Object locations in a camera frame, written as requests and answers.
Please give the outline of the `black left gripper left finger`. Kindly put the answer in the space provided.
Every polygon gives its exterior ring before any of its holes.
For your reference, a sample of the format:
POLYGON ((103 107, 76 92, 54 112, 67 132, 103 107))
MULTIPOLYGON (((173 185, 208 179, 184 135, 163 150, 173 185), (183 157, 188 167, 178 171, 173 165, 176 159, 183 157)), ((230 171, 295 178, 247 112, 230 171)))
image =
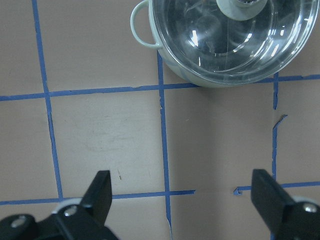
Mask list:
POLYGON ((100 170, 83 197, 60 202, 51 214, 36 221, 20 213, 0 221, 2 240, 116 240, 105 225, 112 205, 111 174, 100 170))

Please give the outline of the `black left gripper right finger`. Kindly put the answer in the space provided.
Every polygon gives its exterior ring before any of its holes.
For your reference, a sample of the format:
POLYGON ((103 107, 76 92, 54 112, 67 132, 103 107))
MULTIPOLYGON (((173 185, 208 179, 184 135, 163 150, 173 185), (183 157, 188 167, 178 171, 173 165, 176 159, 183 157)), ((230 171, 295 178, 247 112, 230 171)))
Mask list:
POLYGON ((264 169, 254 169, 251 202, 275 240, 318 240, 320 205, 304 196, 291 196, 264 169))

